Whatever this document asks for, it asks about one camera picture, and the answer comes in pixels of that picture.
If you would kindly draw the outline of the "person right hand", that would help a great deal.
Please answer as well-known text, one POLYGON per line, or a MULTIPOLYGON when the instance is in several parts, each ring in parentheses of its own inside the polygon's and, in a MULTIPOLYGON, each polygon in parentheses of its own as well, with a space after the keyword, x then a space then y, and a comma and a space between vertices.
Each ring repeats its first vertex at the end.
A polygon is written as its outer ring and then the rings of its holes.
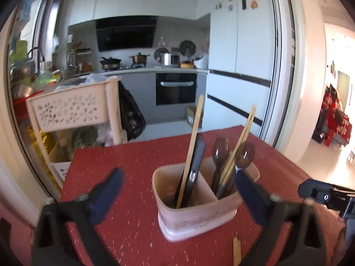
POLYGON ((339 218, 345 226, 341 229, 333 250, 331 265, 353 265, 354 263, 354 219, 339 218))

